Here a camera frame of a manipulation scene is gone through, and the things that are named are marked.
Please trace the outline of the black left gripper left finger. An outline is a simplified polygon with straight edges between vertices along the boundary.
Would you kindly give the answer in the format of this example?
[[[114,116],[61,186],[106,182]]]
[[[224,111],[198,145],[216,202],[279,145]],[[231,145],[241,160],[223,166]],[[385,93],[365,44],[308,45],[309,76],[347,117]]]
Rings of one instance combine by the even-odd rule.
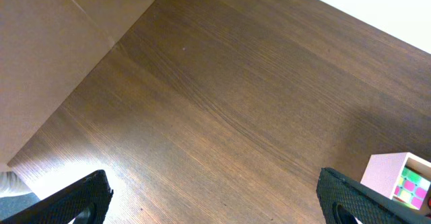
[[[106,172],[96,170],[2,223],[103,223],[114,194]]]

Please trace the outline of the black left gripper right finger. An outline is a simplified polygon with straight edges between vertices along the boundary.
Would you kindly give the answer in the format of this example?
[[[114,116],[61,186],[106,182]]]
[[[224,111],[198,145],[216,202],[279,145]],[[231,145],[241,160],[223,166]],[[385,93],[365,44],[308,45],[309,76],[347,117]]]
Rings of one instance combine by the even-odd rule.
[[[430,224],[430,218],[415,213],[330,167],[321,170],[317,197],[330,224]]]

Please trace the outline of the pastel puzzle cube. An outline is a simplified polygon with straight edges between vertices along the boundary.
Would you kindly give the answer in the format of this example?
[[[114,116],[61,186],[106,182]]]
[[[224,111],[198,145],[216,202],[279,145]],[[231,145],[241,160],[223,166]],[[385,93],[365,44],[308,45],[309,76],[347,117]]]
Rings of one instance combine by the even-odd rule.
[[[430,189],[430,181],[408,167],[404,167],[398,178],[393,199],[407,207],[420,210]]]

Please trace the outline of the open white cardboard box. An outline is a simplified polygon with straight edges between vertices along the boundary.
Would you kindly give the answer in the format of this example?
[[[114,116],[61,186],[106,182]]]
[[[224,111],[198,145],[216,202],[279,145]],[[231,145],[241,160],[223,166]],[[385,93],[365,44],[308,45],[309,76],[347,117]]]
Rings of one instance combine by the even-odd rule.
[[[393,199],[393,194],[404,167],[412,169],[430,181],[430,162],[413,153],[404,152],[371,155],[360,183],[397,202]],[[421,215],[430,214],[430,189],[421,209],[411,210]]]

